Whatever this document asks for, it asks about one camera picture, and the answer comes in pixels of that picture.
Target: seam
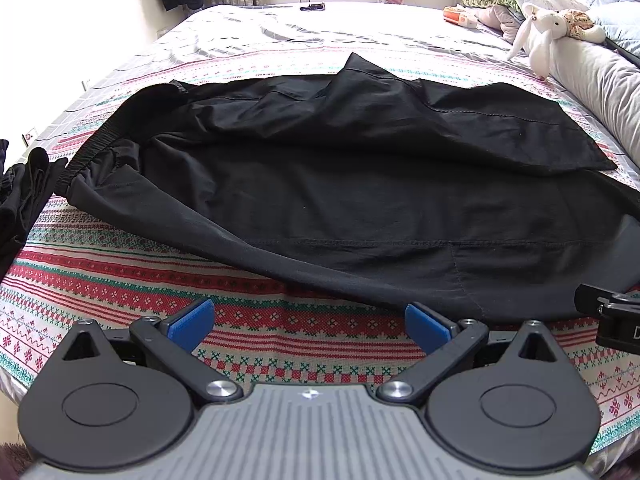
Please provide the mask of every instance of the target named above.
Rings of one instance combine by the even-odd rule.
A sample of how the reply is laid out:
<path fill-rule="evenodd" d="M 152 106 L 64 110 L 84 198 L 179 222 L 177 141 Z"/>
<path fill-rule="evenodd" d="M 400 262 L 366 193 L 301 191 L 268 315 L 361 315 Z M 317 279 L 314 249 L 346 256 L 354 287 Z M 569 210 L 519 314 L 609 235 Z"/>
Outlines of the seam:
<path fill-rule="evenodd" d="M 227 101 L 259 101 L 260 99 L 263 99 L 265 97 L 267 97 L 267 95 L 269 94 L 279 94 L 279 95 L 283 95 L 284 97 L 288 97 L 289 99 L 293 99 L 294 101 L 297 102 L 304 102 L 307 101 L 308 99 L 299 99 L 297 97 L 293 97 L 293 95 L 287 94 L 286 92 L 282 92 L 280 90 L 276 90 L 276 89 L 271 89 L 268 92 L 266 92 L 265 94 L 261 95 L 260 97 L 227 97 L 227 96 L 222 96 L 222 95 L 216 95 L 213 97 L 209 97 L 209 98 L 204 98 L 204 99 L 226 99 Z"/>
<path fill-rule="evenodd" d="M 315 246 L 354 246 L 375 248 L 381 246 L 433 246 L 444 247 L 455 245 L 458 247 L 495 247 L 495 246 L 545 246 L 564 247 L 571 244 L 600 245 L 607 243 L 600 240 L 566 240 L 564 242 L 545 242 L 543 240 L 319 240 L 315 238 L 244 238 L 248 244 L 290 244 Z"/>
<path fill-rule="evenodd" d="M 468 291 L 465 288 L 465 284 L 462 282 L 462 276 L 460 275 L 460 270 L 458 269 L 458 264 L 456 263 L 456 257 L 453 255 L 453 247 L 451 245 L 449 245 L 449 254 L 451 256 L 451 262 L 453 263 L 453 268 L 456 270 L 456 277 L 458 279 L 458 284 L 460 285 L 460 289 L 462 290 L 462 292 L 465 293 L 466 297 L 468 297 L 472 301 L 472 303 L 480 309 L 480 313 L 482 316 L 481 319 L 484 319 L 486 317 L 484 315 L 484 308 L 482 308 L 482 306 L 480 306 L 480 304 L 476 300 L 474 300 L 471 294 L 468 293 Z"/>
<path fill-rule="evenodd" d="M 120 155 L 118 154 L 118 152 L 116 150 L 113 149 L 113 144 L 111 146 L 107 146 L 105 148 L 105 150 L 109 150 L 111 153 L 113 153 L 113 168 L 111 168 L 111 171 L 107 175 L 105 175 L 105 177 L 102 180 L 102 182 L 106 182 L 109 178 L 111 178 L 111 176 L 113 176 L 122 167 L 122 162 L 120 160 Z M 107 186 L 103 186 L 102 184 L 97 184 L 95 186 L 95 189 L 102 188 L 102 187 L 108 187 L 108 186 L 114 186 L 114 184 L 107 184 Z"/>
<path fill-rule="evenodd" d="M 383 79 L 383 80 L 389 79 L 389 80 L 392 80 L 392 81 L 399 81 L 399 82 L 403 83 L 405 86 L 408 86 L 411 89 L 411 91 L 418 97 L 418 99 L 420 99 L 420 102 L 422 102 L 422 104 L 424 106 L 426 106 L 429 110 L 433 110 L 434 112 L 439 112 L 439 113 L 443 113 L 443 114 L 478 114 L 478 115 L 484 115 L 486 117 L 510 117 L 512 119 L 520 119 L 521 121 L 527 121 L 529 123 L 538 123 L 538 124 L 546 124 L 547 126 L 563 126 L 564 127 L 563 124 L 547 123 L 545 121 L 537 121 L 535 119 L 525 119 L 523 117 L 518 117 L 518 116 L 515 116 L 515 115 L 509 115 L 509 114 L 485 114 L 484 112 L 475 112 L 475 111 L 471 111 L 471 110 L 441 110 L 440 108 L 436 108 L 435 106 L 433 106 L 431 104 L 425 103 L 422 100 L 421 95 L 418 94 L 418 92 L 415 90 L 415 88 L 408 81 L 405 81 L 404 79 L 400 79 L 399 77 L 379 76 L 379 75 L 372 74 L 370 72 L 364 72 L 364 70 L 360 70 L 360 69 L 357 69 L 357 68 L 345 68 L 343 70 L 351 70 L 352 72 L 360 72 L 360 73 L 375 77 L 376 79 Z M 578 131 L 584 132 L 580 127 L 575 128 L 574 126 L 566 126 L 566 129 L 575 130 L 577 132 Z"/>

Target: blue gripper pad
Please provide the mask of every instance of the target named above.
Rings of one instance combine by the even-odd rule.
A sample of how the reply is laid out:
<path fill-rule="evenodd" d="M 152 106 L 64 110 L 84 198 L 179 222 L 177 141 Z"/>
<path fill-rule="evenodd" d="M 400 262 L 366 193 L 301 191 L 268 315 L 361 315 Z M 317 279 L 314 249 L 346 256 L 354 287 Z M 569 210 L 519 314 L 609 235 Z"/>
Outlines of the blue gripper pad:
<path fill-rule="evenodd" d="M 404 331 L 427 355 L 452 339 L 449 329 L 412 304 L 404 311 Z"/>
<path fill-rule="evenodd" d="M 180 348 L 191 353 L 211 332 L 215 320 L 213 301 L 205 300 L 173 322 L 169 326 L 166 336 Z"/>

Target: black fabric pile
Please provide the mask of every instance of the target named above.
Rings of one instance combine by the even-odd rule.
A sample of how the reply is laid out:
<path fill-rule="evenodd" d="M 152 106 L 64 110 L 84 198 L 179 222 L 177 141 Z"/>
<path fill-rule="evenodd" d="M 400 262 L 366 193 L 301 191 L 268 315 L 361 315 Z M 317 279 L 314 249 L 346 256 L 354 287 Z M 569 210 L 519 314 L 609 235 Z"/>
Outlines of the black fabric pile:
<path fill-rule="evenodd" d="M 56 193 L 125 231 L 375 306 L 577 317 L 640 281 L 640 194 L 556 102 L 508 84 L 336 75 L 130 97 Z"/>
<path fill-rule="evenodd" d="M 47 152 L 33 148 L 26 164 L 14 164 L 4 172 L 9 142 L 0 139 L 0 280 L 53 192 L 65 168 L 66 158 L 49 163 Z"/>

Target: patterned bedspread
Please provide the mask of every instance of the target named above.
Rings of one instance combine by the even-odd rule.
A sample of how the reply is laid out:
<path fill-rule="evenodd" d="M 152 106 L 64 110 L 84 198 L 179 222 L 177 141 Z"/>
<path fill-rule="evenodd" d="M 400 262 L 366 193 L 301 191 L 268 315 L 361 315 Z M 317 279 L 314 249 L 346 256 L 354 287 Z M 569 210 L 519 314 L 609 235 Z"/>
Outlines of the patterned bedspread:
<path fill-rule="evenodd" d="M 440 12 L 377 4 L 327 4 L 325 12 L 207 9 L 97 83 L 36 145 L 52 158 L 71 158 L 127 97 L 154 83 L 335 73 L 356 52 L 407 79 L 463 87 L 508 82 L 556 100 L 618 163 L 611 176 L 638 186 L 622 149 L 568 92 L 535 79 L 523 59 L 504 62 L 507 43 L 445 23 Z M 215 301 L 216 327 L 196 355 L 244 385 L 373 386 L 422 357 L 395 314 L 180 253 L 54 196 L 0 285 L 0 366 L 28 387 L 79 317 L 120 327 L 145 314 L 167 316 L 199 296 Z M 638 428 L 640 357 L 596 346 L 593 320 L 552 328 L 600 404 L 593 451 Z M 20 396 L 7 381 L 3 387 Z"/>

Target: stuffed toy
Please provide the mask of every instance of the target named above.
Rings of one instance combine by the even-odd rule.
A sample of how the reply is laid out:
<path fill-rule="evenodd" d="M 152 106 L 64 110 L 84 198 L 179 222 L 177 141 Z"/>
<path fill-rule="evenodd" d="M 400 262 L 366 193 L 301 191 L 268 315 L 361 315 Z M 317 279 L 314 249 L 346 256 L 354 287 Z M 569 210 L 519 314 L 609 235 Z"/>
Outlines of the stuffed toy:
<path fill-rule="evenodd" d="M 541 9 L 534 4 L 524 4 L 522 12 L 528 18 L 518 30 L 507 60 L 519 53 L 527 42 L 533 24 L 540 34 L 531 47 L 529 64 L 533 72 L 542 80 L 549 76 L 549 57 L 553 40 L 569 36 L 574 40 L 603 43 L 606 38 L 604 29 L 593 23 L 580 10 L 567 9 L 555 12 L 554 10 Z"/>

